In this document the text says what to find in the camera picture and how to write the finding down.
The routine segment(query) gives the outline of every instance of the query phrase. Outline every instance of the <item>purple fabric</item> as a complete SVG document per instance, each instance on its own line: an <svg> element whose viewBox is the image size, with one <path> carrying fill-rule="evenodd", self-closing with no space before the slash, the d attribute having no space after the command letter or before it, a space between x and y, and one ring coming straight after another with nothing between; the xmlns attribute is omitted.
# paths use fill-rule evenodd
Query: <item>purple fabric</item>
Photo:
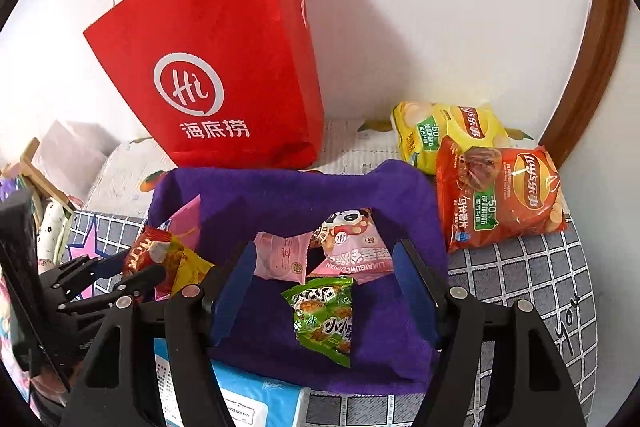
<svg viewBox="0 0 640 427"><path fill-rule="evenodd" d="M388 160L364 176L295 171L175 169L155 190L149 222L159 225L198 194L198 253L221 264L257 232L291 237L315 230L332 212L373 209L388 249L409 237L446 277L447 254L434 188L412 166ZM432 349L418 336L395 277L353 288L351 368L301 346L290 306L293 283L254 279L231 334L211 356L258 375L335 393L407 394L427 389Z"/></svg>

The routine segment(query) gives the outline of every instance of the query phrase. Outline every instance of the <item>bolt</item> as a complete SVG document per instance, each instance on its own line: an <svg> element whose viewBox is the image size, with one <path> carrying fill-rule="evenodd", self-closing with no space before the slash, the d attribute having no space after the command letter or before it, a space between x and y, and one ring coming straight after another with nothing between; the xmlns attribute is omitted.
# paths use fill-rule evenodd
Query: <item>bolt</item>
<svg viewBox="0 0 640 427"><path fill-rule="evenodd" d="M520 299L518 301L518 308L520 309L520 311L523 311L525 313L529 313L529 312L533 311L533 304L531 304L526 299Z"/></svg>
<svg viewBox="0 0 640 427"><path fill-rule="evenodd" d="M187 298L195 297L199 295L199 293L200 293L200 287L195 284L190 284L182 288L182 295L184 295Z"/></svg>
<svg viewBox="0 0 640 427"><path fill-rule="evenodd" d="M123 310L131 306L132 299L128 295L123 295L116 301L116 308Z"/></svg>
<svg viewBox="0 0 640 427"><path fill-rule="evenodd" d="M453 288L449 290L449 294L454 299L466 299L466 296L469 295L469 293L462 286L453 286Z"/></svg>

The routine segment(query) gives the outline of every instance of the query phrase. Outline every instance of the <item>white wall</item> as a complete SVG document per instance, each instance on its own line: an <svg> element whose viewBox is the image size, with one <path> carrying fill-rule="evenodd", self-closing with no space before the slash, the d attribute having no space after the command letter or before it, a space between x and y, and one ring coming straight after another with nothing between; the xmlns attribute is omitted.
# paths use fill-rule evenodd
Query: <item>white wall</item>
<svg viewBox="0 0 640 427"><path fill-rule="evenodd" d="M561 168L562 190L589 261L598 316L590 427L606 425L640 375L639 52L640 12L632 4L609 88Z"/></svg>
<svg viewBox="0 0 640 427"><path fill-rule="evenodd" d="M307 0L326 113L386 117L403 99L492 102L539 136L573 67L589 0ZM0 34L0 155L54 118L145 136L82 31L111 0L21 0Z"/></svg>

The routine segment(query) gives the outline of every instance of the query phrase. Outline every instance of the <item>grid tablecloth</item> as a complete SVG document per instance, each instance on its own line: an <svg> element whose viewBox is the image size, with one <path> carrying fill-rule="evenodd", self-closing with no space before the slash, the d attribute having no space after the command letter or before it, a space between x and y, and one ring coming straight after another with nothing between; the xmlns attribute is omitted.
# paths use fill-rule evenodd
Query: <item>grid tablecloth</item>
<svg viewBox="0 0 640 427"><path fill-rule="evenodd" d="M596 380L596 315L584 252L571 217L566 217L565 232L457 251L450 257L449 283L465 287L487 302L511 305L518 299L532 301L556 341L588 419ZM68 243L82 243L94 219L98 249L109 255L129 248L143 227L139 217L79 211L74 214ZM119 275L100 279L94 291L108 292L119 281ZM477 426L482 420L492 358L492 343L484 343L465 427ZM312 391L307 426L408 426L422 397L339 396Z"/></svg>

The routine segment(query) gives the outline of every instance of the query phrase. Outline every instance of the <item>yellow wrapper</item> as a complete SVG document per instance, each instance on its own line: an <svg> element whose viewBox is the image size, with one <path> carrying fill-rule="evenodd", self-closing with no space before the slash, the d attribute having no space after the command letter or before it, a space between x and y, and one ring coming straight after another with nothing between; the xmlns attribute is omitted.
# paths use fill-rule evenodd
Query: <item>yellow wrapper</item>
<svg viewBox="0 0 640 427"><path fill-rule="evenodd" d="M391 114L402 159L426 174L436 173L438 149L450 136L462 150L508 148L509 137L487 105L465 107L430 102L401 102Z"/></svg>
<svg viewBox="0 0 640 427"><path fill-rule="evenodd" d="M171 295L178 293L182 288L190 284L200 284L212 266L190 248L184 247L183 256L175 275L174 286Z"/></svg>

